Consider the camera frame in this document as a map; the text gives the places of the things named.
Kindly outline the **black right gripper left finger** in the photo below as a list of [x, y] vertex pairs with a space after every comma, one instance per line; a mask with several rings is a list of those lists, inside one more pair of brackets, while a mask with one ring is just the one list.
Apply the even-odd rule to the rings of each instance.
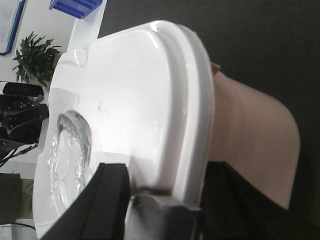
[[42, 239], [122, 240], [129, 200], [126, 165], [100, 163], [84, 190]]

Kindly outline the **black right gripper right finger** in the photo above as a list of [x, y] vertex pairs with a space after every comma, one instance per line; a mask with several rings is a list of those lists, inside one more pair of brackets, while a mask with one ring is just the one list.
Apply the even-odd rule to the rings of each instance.
[[298, 219], [224, 161], [206, 165], [201, 196], [205, 240], [318, 240], [320, 228]]

